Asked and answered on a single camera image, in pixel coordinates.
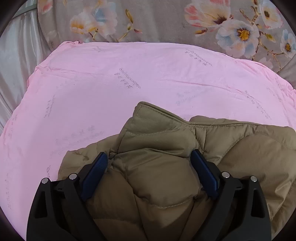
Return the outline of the grey floral curtain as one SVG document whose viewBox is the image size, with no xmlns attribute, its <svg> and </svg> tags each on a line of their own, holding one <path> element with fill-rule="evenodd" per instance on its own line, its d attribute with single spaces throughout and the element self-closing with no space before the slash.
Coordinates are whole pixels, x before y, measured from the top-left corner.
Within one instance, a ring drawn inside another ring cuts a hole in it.
<svg viewBox="0 0 296 241">
<path fill-rule="evenodd" d="M 64 41 L 188 44 L 295 82 L 295 30 L 272 1 L 38 1 L 37 11 L 51 50 Z"/>
</svg>

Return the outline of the pink bed sheet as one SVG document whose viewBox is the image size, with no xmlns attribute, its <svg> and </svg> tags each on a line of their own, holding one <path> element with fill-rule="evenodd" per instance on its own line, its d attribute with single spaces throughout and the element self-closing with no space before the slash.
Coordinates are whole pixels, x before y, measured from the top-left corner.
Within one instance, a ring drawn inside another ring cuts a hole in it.
<svg viewBox="0 0 296 241">
<path fill-rule="evenodd" d="M 120 132 L 146 101 L 196 115 L 295 127 L 295 90 L 261 63 L 172 43 L 63 42 L 28 79 L 1 134 L 1 208 L 21 237 L 42 178 Z"/>
</svg>

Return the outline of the khaki puffer jacket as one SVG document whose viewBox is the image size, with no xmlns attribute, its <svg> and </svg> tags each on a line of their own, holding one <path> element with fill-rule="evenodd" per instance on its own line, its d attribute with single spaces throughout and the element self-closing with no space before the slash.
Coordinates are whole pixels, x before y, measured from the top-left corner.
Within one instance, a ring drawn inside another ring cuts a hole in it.
<svg viewBox="0 0 296 241">
<path fill-rule="evenodd" d="M 66 153 L 62 180 L 100 152 L 107 170 L 87 202 L 108 240 L 190 240 L 211 201 L 189 158 L 205 159 L 236 178 L 258 178 L 271 221 L 271 235 L 295 220 L 295 130 L 195 116 L 185 121 L 140 102 L 118 135 Z"/>
</svg>

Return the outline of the white satin drape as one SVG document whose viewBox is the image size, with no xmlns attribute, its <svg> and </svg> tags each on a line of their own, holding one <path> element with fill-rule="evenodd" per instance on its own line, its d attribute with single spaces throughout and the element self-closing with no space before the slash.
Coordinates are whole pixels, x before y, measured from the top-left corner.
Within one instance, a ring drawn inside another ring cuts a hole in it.
<svg viewBox="0 0 296 241">
<path fill-rule="evenodd" d="M 1 36 L 1 131 L 23 99 L 29 76 L 50 52 L 36 9 L 6 27 Z"/>
</svg>

